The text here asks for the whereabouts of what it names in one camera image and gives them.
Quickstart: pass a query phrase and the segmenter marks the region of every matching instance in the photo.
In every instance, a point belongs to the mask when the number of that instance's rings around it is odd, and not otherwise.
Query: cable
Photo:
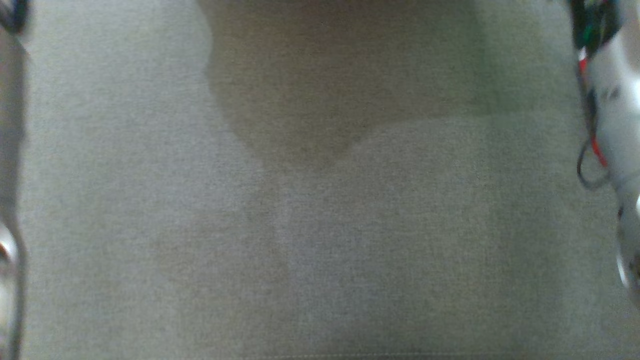
[[[569,0],[569,7],[573,23],[573,45],[576,49],[581,49],[586,45],[584,33],[588,25],[584,1]]]
[[[607,167],[607,159],[605,159],[602,151],[600,151],[600,146],[598,146],[598,142],[596,141],[595,137],[591,138],[591,150],[593,150],[593,153],[598,158],[598,161],[600,162],[602,167]]]
[[[0,2],[0,25],[10,33],[20,33],[26,24],[29,0],[13,0],[12,7]]]
[[[607,173],[606,175],[604,175],[603,177],[601,177],[596,181],[589,181],[584,178],[584,175],[582,175],[582,162],[584,161],[584,155],[587,153],[587,150],[589,149],[592,143],[593,142],[591,138],[588,138],[584,142],[584,144],[582,144],[582,149],[580,150],[580,154],[578,155],[578,164],[576,166],[577,172],[578,172],[578,179],[580,180],[580,183],[582,183],[585,189],[591,190],[591,191],[597,190],[609,182],[609,173]]]

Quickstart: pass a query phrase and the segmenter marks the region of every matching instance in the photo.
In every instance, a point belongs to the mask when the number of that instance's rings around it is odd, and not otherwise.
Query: gray carpet
[[[630,359],[559,2],[40,1],[25,359]]]

